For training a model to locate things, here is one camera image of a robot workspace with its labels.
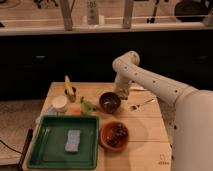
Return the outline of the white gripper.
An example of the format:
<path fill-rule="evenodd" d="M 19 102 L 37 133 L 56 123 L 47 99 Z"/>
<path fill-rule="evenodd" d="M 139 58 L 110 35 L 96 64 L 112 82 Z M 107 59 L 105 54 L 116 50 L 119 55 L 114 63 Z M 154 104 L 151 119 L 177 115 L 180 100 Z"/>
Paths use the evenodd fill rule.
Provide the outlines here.
<path fill-rule="evenodd" d="M 121 100 L 127 100 L 129 96 L 130 83 L 127 79 L 115 79 L 115 93 Z"/>

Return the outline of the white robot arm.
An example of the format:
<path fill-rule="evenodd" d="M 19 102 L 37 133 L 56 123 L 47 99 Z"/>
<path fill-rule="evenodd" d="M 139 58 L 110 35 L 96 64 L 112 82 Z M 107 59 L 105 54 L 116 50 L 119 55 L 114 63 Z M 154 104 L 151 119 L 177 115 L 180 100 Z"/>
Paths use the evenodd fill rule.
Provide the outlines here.
<path fill-rule="evenodd" d="M 135 51 L 113 60 L 115 91 L 126 99 L 135 82 L 175 109 L 171 171 L 213 171 L 213 91 L 142 69 L 139 63 Z"/>

